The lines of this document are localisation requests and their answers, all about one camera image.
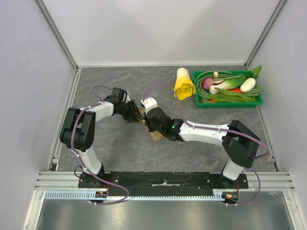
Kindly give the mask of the brown cardboard express box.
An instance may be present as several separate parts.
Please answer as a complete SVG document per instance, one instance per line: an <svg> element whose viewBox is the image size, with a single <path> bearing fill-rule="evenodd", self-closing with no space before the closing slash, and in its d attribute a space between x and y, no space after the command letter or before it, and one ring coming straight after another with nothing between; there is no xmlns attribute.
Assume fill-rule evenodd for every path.
<svg viewBox="0 0 307 230"><path fill-rule="evenodd" d="M145 117L145 108L141 109L140 113L142 115L141 122L143 123L145 129L148 131L148 133L149 133L150 137L152 138L153 142L156 143L158 141L161 141L164 138L164 136L162 134L160 134L158 131L150 132L149 128L146 125L146 121L144 119L144 117Z"/></svg>

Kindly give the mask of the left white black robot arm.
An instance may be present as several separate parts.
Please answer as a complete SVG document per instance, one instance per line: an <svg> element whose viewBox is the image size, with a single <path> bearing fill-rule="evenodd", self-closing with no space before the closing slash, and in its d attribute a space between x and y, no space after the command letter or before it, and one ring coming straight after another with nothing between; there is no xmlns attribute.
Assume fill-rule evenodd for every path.
<svg viewBox="0 0 307 230"><path fill-rule="evenodd" d="M121 115L128 123L138 122L142 117L134 100L107 99L85 108L69 108L62 125L61 143L78 158L83 172L90 175L88 182L94 188L105 184L104 167L93 148L95 124L113 115Z"/></svg>

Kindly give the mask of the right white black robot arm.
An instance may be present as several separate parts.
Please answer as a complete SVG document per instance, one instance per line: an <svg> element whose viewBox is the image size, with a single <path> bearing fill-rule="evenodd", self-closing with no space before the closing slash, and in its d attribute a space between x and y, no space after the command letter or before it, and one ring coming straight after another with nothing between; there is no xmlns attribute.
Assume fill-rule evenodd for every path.
<svg viewBox="0 0 307 230"><path fill-rule="evenodd" d="M170 118L159 107L146 109L144 118L149 131L157 131L170 141L198 141L223 147L229 156L219 180L224 188L232 188L256 158L260 139L240 121L220 126L188 125L183 119Z"/></svg>

